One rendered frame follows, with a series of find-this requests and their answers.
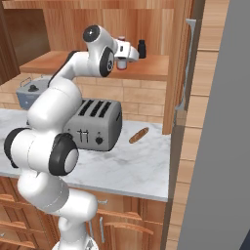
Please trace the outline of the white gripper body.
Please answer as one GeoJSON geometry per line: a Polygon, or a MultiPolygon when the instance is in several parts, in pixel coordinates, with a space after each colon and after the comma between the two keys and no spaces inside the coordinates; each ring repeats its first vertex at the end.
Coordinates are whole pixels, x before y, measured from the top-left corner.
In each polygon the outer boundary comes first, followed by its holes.
{"type": "Polygon", "coordinates": [[[139,59],[139,52],[129,42],[126,43],[126,60],[128,62],[136,62],[139,59]]]}

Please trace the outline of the black shaker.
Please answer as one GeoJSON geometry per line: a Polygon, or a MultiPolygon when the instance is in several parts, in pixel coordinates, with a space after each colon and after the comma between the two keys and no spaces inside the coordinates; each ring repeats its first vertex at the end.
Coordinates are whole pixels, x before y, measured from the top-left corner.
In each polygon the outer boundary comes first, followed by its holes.
{"type": "Polygon", "coordinates": [[[144,59],[146,57],[146,42],[144,39],[139,40],[138,52],[140,59],[144,59]]]}

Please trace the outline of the dark wooden cabinet door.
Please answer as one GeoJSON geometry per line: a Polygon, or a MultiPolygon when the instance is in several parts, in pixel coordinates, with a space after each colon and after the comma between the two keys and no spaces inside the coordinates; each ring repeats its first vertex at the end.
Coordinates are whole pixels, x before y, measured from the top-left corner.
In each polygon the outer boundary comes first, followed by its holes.
{"type": "Polygon", "coordinates": [[[20,67],[0,0],[0,86],[19,74],[20,67]]]}

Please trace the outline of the wooden base cabinet door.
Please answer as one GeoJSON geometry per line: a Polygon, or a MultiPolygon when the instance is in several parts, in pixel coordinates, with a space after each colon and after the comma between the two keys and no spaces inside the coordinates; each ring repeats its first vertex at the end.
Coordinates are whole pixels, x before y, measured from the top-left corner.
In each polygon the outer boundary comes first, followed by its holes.
{"type": "Polygon", "coordinates": [[[87,223],[87,230],[100,250],[160,250],[162,228],[162,224],[108,213],[97,213],[87,223]],[[101,240],[100,216],[104,217],[105,243],[101,240]]]}

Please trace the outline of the grey four-slot toaster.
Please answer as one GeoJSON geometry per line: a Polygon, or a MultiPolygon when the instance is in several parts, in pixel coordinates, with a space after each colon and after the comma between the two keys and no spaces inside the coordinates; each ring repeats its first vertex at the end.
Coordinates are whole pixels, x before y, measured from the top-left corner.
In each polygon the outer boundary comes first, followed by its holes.
{"type": "Polygon", "coordinates": [[[83,99],[64,126],[79,149],[110,151],[122,129],[121,103],[112,100],[83,99]]]}

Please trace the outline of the brown baguette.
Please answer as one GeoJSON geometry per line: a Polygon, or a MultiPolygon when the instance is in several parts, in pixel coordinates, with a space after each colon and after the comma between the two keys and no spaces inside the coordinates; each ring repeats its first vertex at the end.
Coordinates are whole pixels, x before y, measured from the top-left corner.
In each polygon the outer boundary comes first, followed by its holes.
{"type": "Polygon", "coordinates": [[[140,140],[148,132],[148,130],[149,130],[148,127],[144,127],[143,129],[141,129],[133,137],[130,138],[129,143],[133,144],[137,142],[138,140],[140,140]]]}

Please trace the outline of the grey pot lid, black knob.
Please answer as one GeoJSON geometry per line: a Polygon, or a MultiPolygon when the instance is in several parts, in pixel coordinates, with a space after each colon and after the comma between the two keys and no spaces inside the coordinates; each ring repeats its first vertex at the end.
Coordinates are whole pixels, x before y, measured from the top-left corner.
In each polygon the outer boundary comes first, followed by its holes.
{"type": "Polygon", "coordinates": [[[40,95],[47,89],[48,82],[47,78],[36,78],[34,80],[27,78],[20,83],[17,93],[40,95]]]}

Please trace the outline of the grey pot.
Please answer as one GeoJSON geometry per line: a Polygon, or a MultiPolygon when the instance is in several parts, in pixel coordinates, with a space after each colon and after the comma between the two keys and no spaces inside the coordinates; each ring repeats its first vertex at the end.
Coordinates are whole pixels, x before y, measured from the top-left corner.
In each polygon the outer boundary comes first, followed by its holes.
{"type": "MultiPolygon", "coordinates": [[[[41,76],[38,78],[47,78],[48,80],[50,80],[49,76],[41,76]]],[[[30,107],[33,105],[33,103],[39,98],[40,95],[34,95],[34,94],[18,94],[16,91],[19,103],[20,103],[20,107],[22,109],[25,110],[29,110],[30,107]]]]}

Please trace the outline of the grey fridge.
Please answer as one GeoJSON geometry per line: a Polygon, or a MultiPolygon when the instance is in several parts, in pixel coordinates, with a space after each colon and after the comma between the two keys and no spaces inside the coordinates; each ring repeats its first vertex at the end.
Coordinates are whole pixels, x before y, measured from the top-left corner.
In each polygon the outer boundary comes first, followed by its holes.
{"type": "Polygon", "coordinates": [[[250,250],[250,0],[230,0],[178,250],[250,250]]]}

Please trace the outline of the wooden drawer front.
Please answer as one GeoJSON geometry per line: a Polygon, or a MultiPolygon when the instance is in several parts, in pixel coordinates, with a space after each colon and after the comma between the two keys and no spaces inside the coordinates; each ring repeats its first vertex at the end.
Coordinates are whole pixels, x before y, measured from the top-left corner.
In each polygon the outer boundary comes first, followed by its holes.
{"type": "Polygon", "coordinates": [[[163,223],[165,202],[89,189],[87,192],[92,193],[98,200],[108,200],[107,205],[99,204],[99,212],[124,214],[142,221],[163,223]]]}

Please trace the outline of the wooden drawer stack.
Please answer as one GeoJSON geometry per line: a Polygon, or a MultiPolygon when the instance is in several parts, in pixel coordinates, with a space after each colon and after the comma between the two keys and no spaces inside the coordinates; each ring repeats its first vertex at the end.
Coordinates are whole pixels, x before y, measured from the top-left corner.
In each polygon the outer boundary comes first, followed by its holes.
{"type": "Polygon", "coordinates": [[[60,239],[57,220],[25,201],[17,182],[0,177],[0,250],[51,250],[60,239]]]}

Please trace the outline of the open wooden wall cabinet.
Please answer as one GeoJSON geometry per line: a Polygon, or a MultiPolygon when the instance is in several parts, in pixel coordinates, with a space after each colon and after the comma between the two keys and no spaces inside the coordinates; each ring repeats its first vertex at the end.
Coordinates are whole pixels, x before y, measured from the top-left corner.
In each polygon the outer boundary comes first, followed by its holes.
{"type": "Polygon", "coordinates": [[[112,37],[124,36],[133,46],[143,39],[146,58],[115,69],[112,78],[164,81],[167,79],[174,17],[173,0],[11,0],[7,11],[40,10],[50,51],[21,66],[22,72],[54,73],[67,53],[84,51],[83,30],[98,24],[112,37]]]}

